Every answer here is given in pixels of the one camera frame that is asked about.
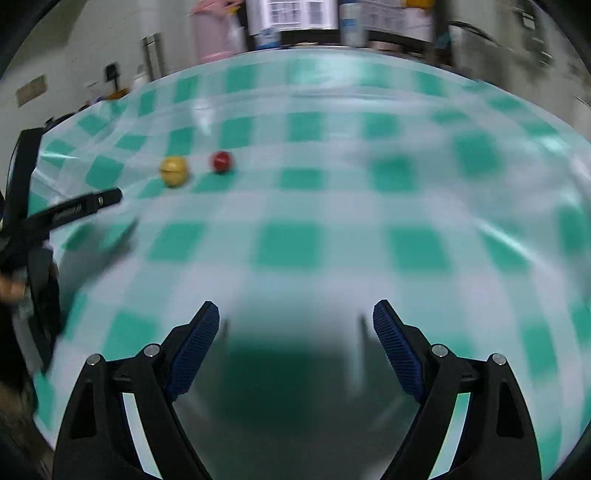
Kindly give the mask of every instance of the black tool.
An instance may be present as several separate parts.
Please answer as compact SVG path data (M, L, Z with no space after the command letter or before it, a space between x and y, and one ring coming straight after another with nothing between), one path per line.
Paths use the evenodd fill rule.
M88 357L61 423L54 480L155 479L139 463L122 393L135 394L146 439L165 480L210 480L171 403L189 390L218 327L219 311L207 301L162 345L148 345L124 360Z
M456 456L440 480L540 480L530 414L507 359L459 358L403 324L386 300L374 328L404 391L420 404L413 425L382 480L427 480L443 445L456 397L470 403Z
M171 403L189 389L219 325L205 302L190 324L162 346L106 362L91 355L70 397L57 441L54 480L147 480L139 464L122 393L134 393L154 460L164 480L209 479ZM430 345L400 321L386 300L374 325L400 383L421 404L404 443L382 480L427 480L439 455L458 393L471 393L462 439L441 480L540 480L540 457L525 401L506 358L456 357Z
M57 279L50 275L53 252L44 246L50 231L115 205L119 189L90 193L28 216L31 175L44 129L24 130L15 148L8 175L0 230L0 273L26 280L22 305L12 310L12 324L29 373L46 371L62 330Z

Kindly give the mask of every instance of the table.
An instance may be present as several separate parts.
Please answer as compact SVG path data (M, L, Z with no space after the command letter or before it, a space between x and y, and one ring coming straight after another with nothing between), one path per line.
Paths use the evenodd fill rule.
M55 443L88 355L134 355L211 300L223 326L175 408L214 478L377 479L417 408L368 324L385 298L456 355L507 356L548 478L591 418L590 153L495 87L355 50L244 54L101 102L45 135L31 183L34 211L124 192L51 237L69 319L37 424ZM167 155L189 160L180 189Z

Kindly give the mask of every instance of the red ball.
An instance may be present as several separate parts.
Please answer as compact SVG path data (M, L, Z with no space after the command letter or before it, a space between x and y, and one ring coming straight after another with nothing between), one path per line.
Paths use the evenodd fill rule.
M212 155L212 164L216 173L226 173L232 169L232 156L228 152L217 152Z

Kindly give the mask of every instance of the wall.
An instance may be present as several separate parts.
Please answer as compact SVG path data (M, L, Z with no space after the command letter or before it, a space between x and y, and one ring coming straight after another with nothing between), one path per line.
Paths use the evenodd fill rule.
M0 81L0 189L4 192L8 163L21 130L42 127L52 116L72 111L64 46L72 18L73 2L63 0L33 29L18 50ZM40 75L46 76L48 91L18 108L15 92Z
M553 58L549 66L540 66L523 46L523 29L511 11L513 2L503 0L500 5L499 20L505 26L500 41L511 49L505 56L506 90L574 125L575 97L586 97L584 77L589 76L578 54L554 21L536 7L545 47ZM580 74L574 73L573 66Z
M450 20L461 21L484 30L498 39L502 28L498 21L497 0L450 0Z
M197 0L160 0L159 32L162 34L164 58L169 73L197 64L197 51L193 45L190 17L187 14Z
M154 23L142 0L87 0L68 33L66 69L78 106L87 99L85 84L98 81L101 95L113 93L105 83L105 67L119 64L121 86L129 86L142 63L142 25Z

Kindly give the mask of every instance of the metal screw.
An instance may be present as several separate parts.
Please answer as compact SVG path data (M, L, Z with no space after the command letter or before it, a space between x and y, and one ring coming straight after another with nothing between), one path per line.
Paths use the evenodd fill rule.
M152 343L152 345L148 345L146 348L144 348L144 355L149 356L150 358L158 355L159 353L160 353L160 347L158 345L156 345L155 343Z
M438 357L446 356L449 353L449 350L446 348L445 345L433 345L431 348L433 355L437 355Z
M93 353L86 359L86 363L91 367L95 366L98 362L100 362L100 355L98 353Z
M494 353L492 355L492 361L497 365L505 365L507 363L507 358L501 353Z

